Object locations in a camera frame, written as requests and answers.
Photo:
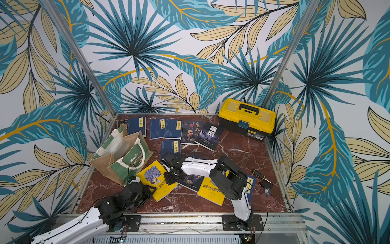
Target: toolbox handle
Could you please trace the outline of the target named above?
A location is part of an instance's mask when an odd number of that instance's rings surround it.
[[[250,111],[255,112],[256,115],[259,115],[259,112],[260,112],[260,109],[259,109],[259,108],[255,108],[255,107],[252,107],[252,106],[243,104],[243,103],[241,103],[240,106],[238,107],[238,110],[241,110],[241,109],[248,109],[248,110],[250,110]]]

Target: robotic arm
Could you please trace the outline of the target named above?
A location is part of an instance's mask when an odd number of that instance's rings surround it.
[[[186,175],[200,175],[211,181],[232,201],[238,229],[248,231],[251,228],[252,208],[249,205],[246,184],[247,176],[226,156],[219,159],[203,160],[193,157],[175,158],[167,153],[162,158],[168,172],[164,173],[167,184],[184,179]]]

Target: white bag handle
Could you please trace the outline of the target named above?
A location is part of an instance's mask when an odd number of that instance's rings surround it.
[[[144,150],[144,148],[143,148],[142,145],[141,145],[141,140],[140,140],[139,138],[137,138],[137,140],[135,140],[134,145],[139,145],[140,148],[141,148],[141,151],[142,151],[142,161],[141,161],[140,165],[138,165],[137,167],[129,167],[127,164],[125,164],[125,163],[123,162],[124,156],[117,160],[117,162],[118,162],[120,165],[122,165],[123,167],[125,167],[125,168],[128,169],[128,170],[130,170],[130,169],[131,169],[131,170],[139,169],[139,168],[141,168],[141,167],[145,164],[145,150]]]

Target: wall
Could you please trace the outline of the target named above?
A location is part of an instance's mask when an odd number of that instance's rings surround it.
[[[87,10],[80,1],[55,2],[82,46]],[[7,243],[48,231],[72,204],[109,115],[38,0],[1,1],[0,9],[0,233]]]
[[[321,8],[320,29],[296,50],[269,104],[277,113],[269,141],[314,243],[389,243],[390,3]]]
[[[228,97],[255,103],[308,0],[266,2],[95,1],[82,51],[117,112],[215,113]]]

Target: black mounting plate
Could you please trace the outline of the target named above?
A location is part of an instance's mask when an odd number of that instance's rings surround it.
[[[127,232],[138,232],[141,224],[141,215],[127,215],[127,222],[129,222],[129,226],[127,227]]]
[[[222,215],[223,231],[242,231],[242,229],[237,227],[237,223],[239,222],[242,222],[242,220],[238,219],[234,214]],[[256,231],[264,230],[263,221],[259,214],[251,214],[247,224],[252,228],[255,227]]]

